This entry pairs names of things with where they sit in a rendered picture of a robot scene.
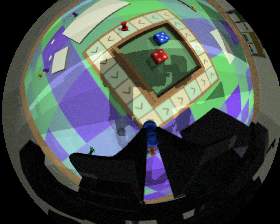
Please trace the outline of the dark red pawn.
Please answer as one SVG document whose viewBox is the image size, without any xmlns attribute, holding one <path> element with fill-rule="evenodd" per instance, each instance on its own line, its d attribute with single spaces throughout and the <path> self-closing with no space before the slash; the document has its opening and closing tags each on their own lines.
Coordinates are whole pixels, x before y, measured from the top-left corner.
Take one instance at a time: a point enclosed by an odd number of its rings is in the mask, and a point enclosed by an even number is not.
<svg viewBox="0 0 280 224">
<path fill-rule="evenodd" d="M 121 22 L 121 26 L 122 31 L 126 31 L 126 29 L 129 29 L 129 27 L 126 26 L 126 22 Z"/>
</svg>

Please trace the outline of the blue pawn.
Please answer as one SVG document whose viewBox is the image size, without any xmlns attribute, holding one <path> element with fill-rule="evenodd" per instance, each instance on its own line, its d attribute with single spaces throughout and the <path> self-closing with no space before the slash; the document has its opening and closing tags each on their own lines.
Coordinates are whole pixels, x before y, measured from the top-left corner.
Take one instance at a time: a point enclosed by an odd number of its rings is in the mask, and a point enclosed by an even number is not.
<svg viewBox="0 0 280 224">
<path fill-rule="evenodd" d="M 146 144 L 147 146 L 156 146 L 159 144 L 160 139 L 155 132 L 156 124 L 154 121 L 146 121 L 144 128 L 146 128 Z"/>
</svg>

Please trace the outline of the blue die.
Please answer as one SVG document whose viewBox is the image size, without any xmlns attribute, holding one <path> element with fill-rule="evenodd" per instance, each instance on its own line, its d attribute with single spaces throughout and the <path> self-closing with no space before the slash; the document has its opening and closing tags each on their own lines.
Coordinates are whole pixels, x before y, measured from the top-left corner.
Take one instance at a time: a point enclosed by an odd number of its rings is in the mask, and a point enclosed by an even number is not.
<svg viewBox="0 0 280 224">
<path fill-rule="evenodd" d="M 154 36 L 152 36 L 152 39 L 154 39 L 154 42 L 157 44 L 157 46 L 162 46 L 162 44 L 170 41 L 170 37 L 167 37 L 166 33 L 162 31 L 155 33 Z"/>
</svg>

